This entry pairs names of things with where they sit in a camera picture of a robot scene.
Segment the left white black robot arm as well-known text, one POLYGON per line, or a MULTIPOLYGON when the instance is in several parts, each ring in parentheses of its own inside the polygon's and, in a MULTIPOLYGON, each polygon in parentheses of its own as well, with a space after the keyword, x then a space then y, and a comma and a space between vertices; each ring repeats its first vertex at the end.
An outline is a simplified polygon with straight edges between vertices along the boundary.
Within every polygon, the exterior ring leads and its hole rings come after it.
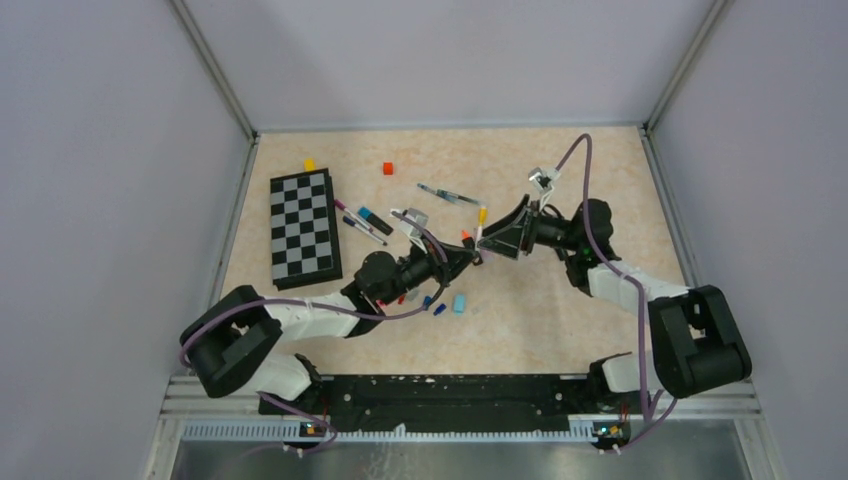
POLYGON ((320 376, 305 356, 277 353, 277 345, 366 335, 390 320, 383 306, 429 280, 442 293, 480 260, 472 245, 427 242, 399 258, 386 251, 370 253, 352 282, 328 295, 268 298, 250 285, 239 286, 183 331, 180 362, 194 371, 210 398, 254 391, 308 413, 320 401, 320 376))

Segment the light blue highlighter cap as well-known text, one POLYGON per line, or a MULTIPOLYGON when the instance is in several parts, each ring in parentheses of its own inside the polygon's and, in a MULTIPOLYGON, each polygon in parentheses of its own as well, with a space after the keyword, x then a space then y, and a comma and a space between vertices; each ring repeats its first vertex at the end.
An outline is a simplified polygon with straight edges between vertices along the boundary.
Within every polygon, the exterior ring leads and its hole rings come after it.
POLYGON ((465 295, 464 294, 457 294, 453 299, 452 311, 457 315, 461 315, 465 312, 465 309, 466 309, 466 297, 465 297, 465 295))

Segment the black orange cap highlighter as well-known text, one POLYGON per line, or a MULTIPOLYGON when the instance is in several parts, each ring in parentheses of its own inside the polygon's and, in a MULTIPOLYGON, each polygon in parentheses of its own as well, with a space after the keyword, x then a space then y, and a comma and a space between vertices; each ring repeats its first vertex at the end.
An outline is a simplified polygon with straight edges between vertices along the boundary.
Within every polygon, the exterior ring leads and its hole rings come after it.
POLYGON ((464 249, 472 251, 472 252, 477 251, 477 245, 476 245, 475 239, 468 231, 466 231, 466 230, 461 231, 461 241, 462 241, 462 246, 463 246, 464 249))

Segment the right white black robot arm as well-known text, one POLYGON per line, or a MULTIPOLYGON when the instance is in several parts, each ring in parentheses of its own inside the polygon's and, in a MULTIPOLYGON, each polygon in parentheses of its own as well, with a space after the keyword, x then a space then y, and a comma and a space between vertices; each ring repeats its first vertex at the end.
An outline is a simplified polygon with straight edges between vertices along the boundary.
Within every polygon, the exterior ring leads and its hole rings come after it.
POLYGON ((516 259, 537 246, 553 249, 571 285, 636 316, 647 347, 594 362, 586 385, 589 404, 612 412, 628 392, 663 390, 687 398, 750 377, 753 364, 723 292, 656 279, 617 256, 610 239, 612 211, 590 198, 572 218, 548 214, 523 198, 482 231, 482 249, 516 259))

